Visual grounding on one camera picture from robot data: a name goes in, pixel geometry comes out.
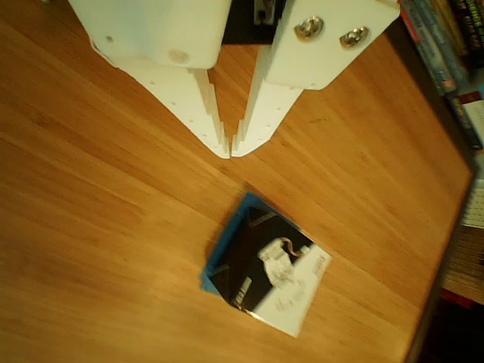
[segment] book spine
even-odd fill
[[[432,9],[429,0],[420,0],[414,2],[415,7],[422,17],[423,22],[427,26],[427,29],[432,33],[434,40],[436,41],[439,49],[444,57],[451,74],[459,86],[466,85],[468,83],[469,74],[467,70],[462,66],[458,56],[455,54],[454,49],[448,41],[448,35],[439,22],[436,12]]]
[[[469,62],[484,66],[484,24],[476,0],[450,0],[450,4],[469,49]]]
[[[426,55],[429,69],[433,71],[436,81],[441,85],[444,93],[454,91],[456,89],[454,78],[448,70],[439,47],[433,40],[430,31],[425,27],[417,9],[409,1],[402,1],[401,6],[405,10],[411,25],[414,27],[419,40],[418,43]]]
[[[429,73],[429,76],[432,79],[434,86],[437,88],[437,93],[439,93],[439,95],[441,95],[441,96],[444,95],[444,90],[442,88],[442,84],[437,81],[437,78],[436,78],[436,76],[435,76],[435,74],[432,70],[432,67],[430,66],[429,61],[427,59],[427,56],[425,55],[424,49],[420,45],[420,40],[418,38],[417,32],[415,31],[415,28],[411,25],[411,21],[410,21],[410,19],[408,19],[408,15],[405,12],[404,8],[401,9],[400,15],[402,16],[403,23],[407,27],[408,33],[410,34],[412,40],[414,41],[415,48],[417,48],[418,54],[420,55],[420,58],[422,59],[423,64],[425,64],[427,72]]]
[[[461,128],[464,131],[470,146],[476,150],[482,149],[482,143],[479,139],[479,136],[477,136],[476,130],[474,129],[472,122],[467,117],[459,98],[447,98],[447,101],[451,105],[452,110],[454,110],[455,116],[457,117],[457,120],[461,125]]]
[[[458,55],[460,57],[466,55],[469,51],[467,50],[466,43],[454,17],[454,13],[452,12],[451,5],[448,3],[448,0],[431,0],[431,5],[432,8],[441,15],[442,22],[447,26],[448,32],[454,39],[455,48]]]

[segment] wood grain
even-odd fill
[[[385,36],[222,160],[66,2],[0,9],[0,360],[404,359],[471,173]],[[210,71],[229,133],[256,50]],[[298,339],[199,289],[246,190],[333,256]]]

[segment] book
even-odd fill
[[[450,43],[449,35],[444,26],[440,23],[439,18],[430,4],[430,0],[415,1],[414,6],[421,16],[427,29],[433,36],[439,50],[447,64],[452,76],[454,77],[458,86],[466,85],[468,83],[469,74],[464,66],[461,64],[459,57],[455,53],[452,44]]]
[[[475,140],[470,136],[469,126],[471,125],[482,148],[482,145],[484,145],[484,69],[476,71],[472,82],[467,87],[463,87],[449,96],[452,98],[452,108],[466,133],[467,139],[474,148],[477,148]]]
[[[449,0],[449,3],[469,50],[468,63],[475,68],[484,67],[484,23],[477,1]]]
[[[414,4],[409,0],[404,0],[401,1],[400,5],[402,7],[402,19],[436,84],[437,91],[440,95],[454,91],[457,88],[455,80],[445,63],[439,46],[422,21]]]
[[[411,22],[408,19],[408,15],[405,12],[404,8],[401,9],[400,15],[403,19],[403,23],[407,27],[407,31],[410,34],[410,37],[414,41],[415,48],[417,48],[418,54],[420,55],[420,58],[422,59],[423,64],[425,64],[425,68],[427,69],[427,72],[429,73],[429,76],[432,79],[433,84],[436,87],[437,93],[439,93],[439,95],[441,95],[441,96],[444,95],[442,83],[437,81],[437,78],[434,74],[434,71],[431,69],[430,63],[427,59],[427,56],[425,55],[425,52],[424,52],[422,46],[420,45],[420,40],[418,39],[417,33],[415,32],[414,27],[411,25]]]
[[[476,130],[474,129],[474,126],[472,122],[469,120],[467,117],[467,114],[462,107],[462,103],[459,99],[459,97],[448,97],[446,98],[448,104],[452,108],[452,110],[455,113],[455,116],[457,117],[457,120],[459,122],[459,125],[462,128],[462,131],[464,132],[467,141],[469,142],[469,145],[476,150],[482,149],[482,142],[477,135]]]
[[[440,23],[447,29],[447,33],[457,55],[462,57],[468,54],[469,51],[467,50],[464,37],[461,34],[461,30],[459,29],[448,0],[430,0],[430,4],[440,19]]]
[[[229,305],[297,337],[331,256],[247,193],[200,276]]]

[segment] white keyboard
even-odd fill
[[[470,192],[462,224],[484,228],[484,180],[482,179],[476,181],[474,189]]]

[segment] mounting hole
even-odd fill
[[[168,58],[171,60],[171,62],[177,64],[186,64],[190,60],[190,56],[179,49],[172,49],[169,51]]]

